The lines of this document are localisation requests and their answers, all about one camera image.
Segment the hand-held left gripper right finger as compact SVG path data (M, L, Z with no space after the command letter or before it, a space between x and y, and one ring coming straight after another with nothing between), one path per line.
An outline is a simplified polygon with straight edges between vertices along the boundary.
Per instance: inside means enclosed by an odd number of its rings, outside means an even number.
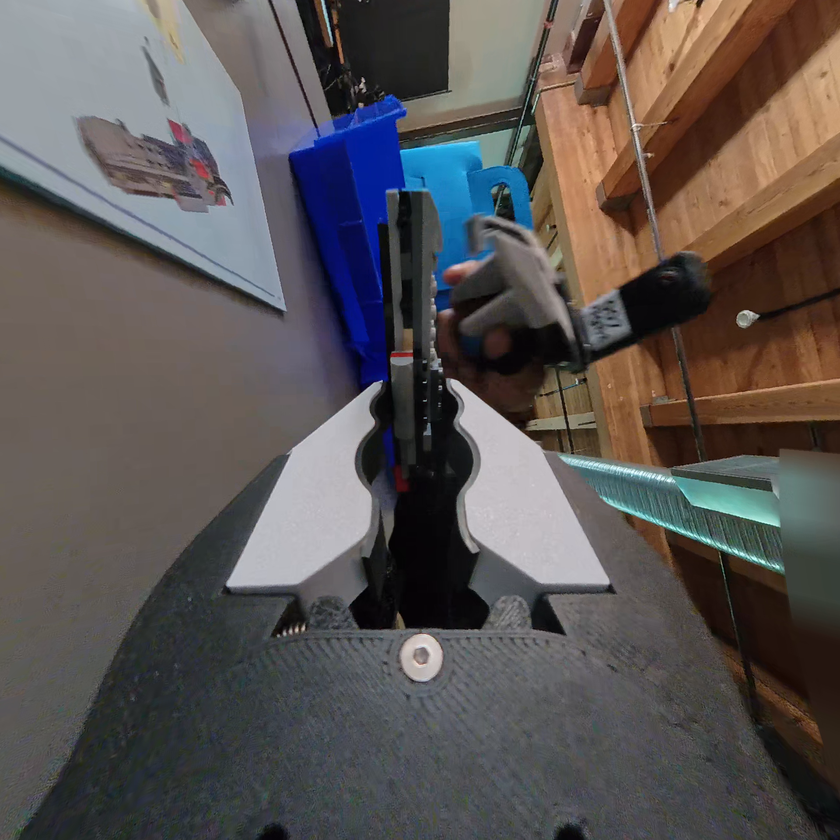
M517 596L529 609L545 595L611 588L548 454L458 381L454 430L471 456L456 515L475 556L469 588L488 606Z

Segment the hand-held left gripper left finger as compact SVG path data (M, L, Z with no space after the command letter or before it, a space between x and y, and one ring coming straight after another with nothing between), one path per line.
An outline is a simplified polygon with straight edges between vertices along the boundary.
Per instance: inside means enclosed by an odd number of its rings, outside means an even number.
M381 598L387 569L382 501L385 467L376 415L385 384L356 396L287 456L226 588L350 605L366 589Z

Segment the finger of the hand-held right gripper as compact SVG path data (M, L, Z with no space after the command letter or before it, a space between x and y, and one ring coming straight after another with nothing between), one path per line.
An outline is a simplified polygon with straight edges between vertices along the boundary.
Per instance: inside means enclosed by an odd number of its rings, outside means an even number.
M508 295L504 281L490 279L485 287L483 276L476 283L469 280L481 268L450 267L450 320L455 336L484 337L498 329L527 328L526 319Z
M472 253L490 250L471 282L479 276L485 287L490 279L504 281L528 329L572 330L569 306L555 286L557 273L531 230L503 217L471 217L466 232Z

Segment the grey brick model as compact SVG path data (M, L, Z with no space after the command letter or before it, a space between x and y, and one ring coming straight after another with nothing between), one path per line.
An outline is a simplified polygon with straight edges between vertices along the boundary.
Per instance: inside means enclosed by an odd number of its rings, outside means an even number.
M439 503L455 483L460 408L437 352L435 271L442 230L427 190L388 190L380 225L385 373L376 404L400 497Z

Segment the blue plastic bin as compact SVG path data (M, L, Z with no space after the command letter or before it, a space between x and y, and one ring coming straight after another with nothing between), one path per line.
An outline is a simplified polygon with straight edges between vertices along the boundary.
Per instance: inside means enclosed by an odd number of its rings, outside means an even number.
M326 270L360 388L387 377L379 224L404 188L394 96L312 129L289 161Z

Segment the grey desk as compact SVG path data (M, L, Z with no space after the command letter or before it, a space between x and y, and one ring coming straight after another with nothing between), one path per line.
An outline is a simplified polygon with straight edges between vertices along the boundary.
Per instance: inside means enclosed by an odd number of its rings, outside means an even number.
M186 5L244 100L287 311L2 183L2 838L164 572L358 393L288 161L329 117L298 6Z

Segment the person's right hand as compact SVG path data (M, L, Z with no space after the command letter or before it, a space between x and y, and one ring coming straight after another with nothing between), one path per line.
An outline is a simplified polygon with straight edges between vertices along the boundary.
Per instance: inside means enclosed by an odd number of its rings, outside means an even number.
M457 286L478 267L477 260L452 265L444 272L444 281ZM533 359L515 374L479 369L462 352L459 342L459 313L454 309L437 314L437 354L443 362L447 378L462 382L470 391L515 425L524 425L533 414L537 395L541 393L544 372L539 360ZM512 333L501 324L484 331L482 349L490 360L511 352Z

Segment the hanging ceiling spot lamp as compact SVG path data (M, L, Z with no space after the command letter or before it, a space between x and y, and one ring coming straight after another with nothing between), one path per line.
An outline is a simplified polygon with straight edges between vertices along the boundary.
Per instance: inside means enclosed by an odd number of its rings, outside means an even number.
M793 312L810 308L816 304L838 298L839 292L840 289L837 287L829 291L825 291L822 294L815 295L771 311L756 312L752 310L741 310L736 317L736 323L739 328L748 329L755 323L778 319Z

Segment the metal ceiling pipe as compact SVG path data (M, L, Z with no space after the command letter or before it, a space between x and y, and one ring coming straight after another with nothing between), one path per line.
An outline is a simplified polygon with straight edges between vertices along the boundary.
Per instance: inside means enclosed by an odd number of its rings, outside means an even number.
M663 247L662 238L659 232L658 217L655 210L652 188L648 176L648 158L644 151L641 141L641 123L639 123L636 119L634 105L632 103L631 94L627 84L626 62L623 53L623 46L616 24L616 16L613 11L613 3L611 1L604 1L604 8L607 27L610 35L610 42L615 57L618 86L622 93L623 104L626 111L626 119L631 135L633 155L644 198L647 220L650 226L650 234L653 239L654 251L657 256L657 259L658 261L663 261L665 259L665 249ZM695 441L698 460L702 463L707 460L707 447L705 443L704 434L700 425L699 417L697 414L696 400L690 383L690 373L686 357L686 348L682 332L680 331L680 327L675 326L671 329L671 337L673 340L673 344L675 345L675 354L679 367L680 379L686 397L686 404L689 414L689 425Z

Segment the blue felt bag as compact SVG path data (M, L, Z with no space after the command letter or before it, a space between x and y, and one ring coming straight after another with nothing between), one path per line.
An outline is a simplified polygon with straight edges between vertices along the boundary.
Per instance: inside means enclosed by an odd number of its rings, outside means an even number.
M493 215L493 191L502 186L512 200L514 221L533 230L529 186L512 166L485 167L477 142L443 143L403 150L401 160L406 187L432 195L443 231L440 270L469 257L466 224L474 215Z

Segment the brick instruction booklet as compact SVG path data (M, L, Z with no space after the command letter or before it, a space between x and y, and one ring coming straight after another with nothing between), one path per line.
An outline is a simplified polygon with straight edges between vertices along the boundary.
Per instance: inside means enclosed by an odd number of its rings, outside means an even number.
M183 2L1 2L2 176L281 312L244 104Z

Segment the silver ventilation duct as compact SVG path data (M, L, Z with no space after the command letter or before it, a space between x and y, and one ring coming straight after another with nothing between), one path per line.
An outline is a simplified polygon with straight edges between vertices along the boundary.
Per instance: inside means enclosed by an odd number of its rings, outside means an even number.
M559 454L559 458L615 509L765 570L785 574L777 521L762 521L756 511L743 517L697 505L664 467L584 455Z

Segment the large black wall panel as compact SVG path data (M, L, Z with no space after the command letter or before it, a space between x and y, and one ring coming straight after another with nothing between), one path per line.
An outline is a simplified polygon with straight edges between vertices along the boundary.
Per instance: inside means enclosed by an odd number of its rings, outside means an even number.
M330 113L449 92L449 1L297 1Z

